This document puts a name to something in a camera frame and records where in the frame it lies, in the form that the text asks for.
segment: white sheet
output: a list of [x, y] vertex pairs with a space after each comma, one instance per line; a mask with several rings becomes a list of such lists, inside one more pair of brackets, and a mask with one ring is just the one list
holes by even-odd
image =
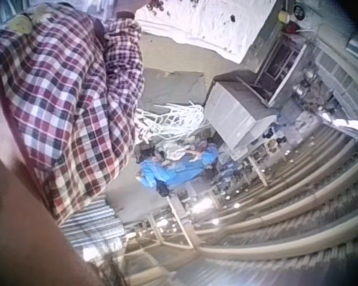
[[[30, 0], [30, 3], [34, 5], [61, 1]], [[82, 10], [85, 9], [86, 2], [96, 6], [98, 1], [112, 2], [66, 0]], [[211, 49], [239, 64], [275, 2], [276, 0], [199, 0], [198, 4], [194, 4], [190, 0], [164, 0], [164, 11], [154, 8], [154, 15], [144, 7], [137, 11], [135, 17], [144, 32], [169, 37], [178, 43]]]

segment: red plaid shirt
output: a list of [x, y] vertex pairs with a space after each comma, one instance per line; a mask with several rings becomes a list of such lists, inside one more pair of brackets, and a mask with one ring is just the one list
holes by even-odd
[[0, 27], [0, 97], [27, 168], [61, 224], [128, 162], [144, 85], [141, 30], [119, 19], [101, 33], [81, 11], [44, 4], [39, 20], [37, 9], [23, 13], [30, 33]]

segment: white box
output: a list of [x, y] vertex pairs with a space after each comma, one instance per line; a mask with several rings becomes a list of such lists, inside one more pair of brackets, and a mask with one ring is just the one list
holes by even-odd
[[267, 108], [248, 87], [237, 82], [216, 83], [204, 113], [231, 150], [256, 140], [277, 117], [276, 110]]

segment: blue clothing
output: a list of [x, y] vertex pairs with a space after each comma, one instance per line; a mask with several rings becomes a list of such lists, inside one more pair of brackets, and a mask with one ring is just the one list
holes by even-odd
[[167, 185], [177, 186], [193, 180], [199, 176], [208, 165], [216, 161], [218, 156], [219, 152], [213, 144], [202, 153], [199, 160], [190, 162], [193, 156], [183, 156], [175, 166], [175, 176], [166, 181]]
[[175, 176], [173, 169], [165, 169], [159, 161], [149, 158], [140, 163], [143, 176], [141, 183], [149, 188], [156, 187], [156, 180], [166, 182]]

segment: person in blue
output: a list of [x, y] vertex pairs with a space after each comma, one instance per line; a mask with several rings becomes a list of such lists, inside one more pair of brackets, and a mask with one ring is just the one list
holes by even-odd
[[141, 171], [136, 178], [149, 188], [156, 188], [161, 196], [169, 195], [168, 187], [176, 187], [189, 182], [201, 175], [211, 179], [216, 174], [215, 163], [219, 152], [212, 138], [207, 139], [207, 146], [204, 151], [188, 151], [171, 166], [163, 166], [163, 154], [154, 153], [153, 156], [142, 158], [139, 161]]
[[215, 176], [215, 162], [219, 156], [212, 138], [207, 139], [208, 144], [203, 152], [189, 151], [179, 161], [175, 162], [175, 176], [170, 177], [166, 184], [170, 187], [179, 186], [193, 180], [202, 173], [207, 178]]

